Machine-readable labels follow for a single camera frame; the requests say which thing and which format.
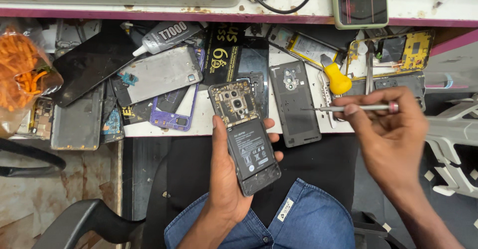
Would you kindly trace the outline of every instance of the phone in green case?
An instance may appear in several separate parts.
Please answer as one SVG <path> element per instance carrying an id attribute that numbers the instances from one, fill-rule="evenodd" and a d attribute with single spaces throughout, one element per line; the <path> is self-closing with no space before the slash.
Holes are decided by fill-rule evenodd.
<path id="1" fill-rule="evenodd" d="M 337 29 L 382 28 L 388 24 L 387 0 L 332 0 Z"/>

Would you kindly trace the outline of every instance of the orange snack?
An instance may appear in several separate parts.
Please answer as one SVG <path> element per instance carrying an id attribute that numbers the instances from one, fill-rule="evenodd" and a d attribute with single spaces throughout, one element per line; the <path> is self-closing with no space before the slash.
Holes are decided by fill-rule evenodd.
<path id="1" fill-rule="evenodd" d="M 35 45 L 23 34 L 7 28 L 0 35 L 0 107 L 14 112 L 43 92 L 38 82 L 41 84 L 48 72 L 35 69 L 40 58 Z"/>

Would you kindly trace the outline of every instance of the left hand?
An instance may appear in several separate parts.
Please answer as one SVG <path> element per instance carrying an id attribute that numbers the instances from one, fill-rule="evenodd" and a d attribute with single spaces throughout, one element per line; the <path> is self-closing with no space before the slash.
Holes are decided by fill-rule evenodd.
<path id="1" fill-rule="evenodd" d="M 229 155 L 226 126 L 219 116 L 213 116 L 211 181 L 206 207 L 219 218 L 236 224 L 247 215 L 252 196 L 244 197 L 236 177 L 236 165 Z M 264 119 L 266 129 L 274 126 L 274 120 Z M 271 142 L 277 142 L 279 135 L 269 133 Z M 275 159 L 281 161 L 284 154 L 274 152 Z"/>

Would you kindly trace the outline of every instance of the glue tube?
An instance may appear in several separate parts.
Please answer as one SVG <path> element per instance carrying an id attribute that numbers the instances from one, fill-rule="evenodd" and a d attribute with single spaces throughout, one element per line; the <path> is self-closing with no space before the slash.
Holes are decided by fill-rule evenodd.
<path id="1" fill-rule="evenodd" d="M 199 24 L 188 21 L 162 21 L 141 39 L 143 45 L 133 52 L 133 56 L 137 57 L 145 52 L 156 54 L 177 45 L 201 29 Z"/>

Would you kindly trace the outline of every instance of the white glue tube cap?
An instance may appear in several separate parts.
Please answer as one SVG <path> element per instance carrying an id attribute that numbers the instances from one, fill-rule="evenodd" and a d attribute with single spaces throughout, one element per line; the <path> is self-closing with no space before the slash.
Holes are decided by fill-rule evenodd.
<path id="1" fill-rule="evenodd" d="M 133 52 L 133 56 L 138 57 L 139 55 L 146 53 L 147 50 L 144 46 L 140 46 L 139 49 L 137 49 L 135 52 Z"/>

